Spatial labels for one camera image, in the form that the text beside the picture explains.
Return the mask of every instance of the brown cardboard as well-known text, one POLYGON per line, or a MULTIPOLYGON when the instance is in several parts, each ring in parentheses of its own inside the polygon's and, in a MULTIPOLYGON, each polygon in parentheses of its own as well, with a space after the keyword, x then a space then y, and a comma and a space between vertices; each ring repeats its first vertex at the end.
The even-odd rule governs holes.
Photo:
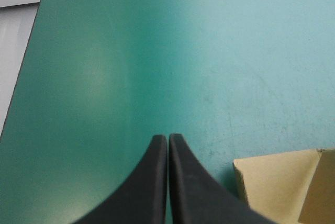
POLYGON ((234 160, 239 196, 282 224, 335 223, 335 150, 234 160))

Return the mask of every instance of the cardboard flap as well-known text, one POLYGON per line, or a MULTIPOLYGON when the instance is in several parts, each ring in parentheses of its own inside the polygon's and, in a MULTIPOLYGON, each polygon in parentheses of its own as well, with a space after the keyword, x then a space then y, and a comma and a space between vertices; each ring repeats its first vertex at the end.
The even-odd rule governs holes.
POLYGON ((311 149, 234 160, 240 198, 278 223, 297 224, 319 159, 311 149))
POLYGON ((322 151, 299 222, 304 224, 335 223, 335 150, 322 151))

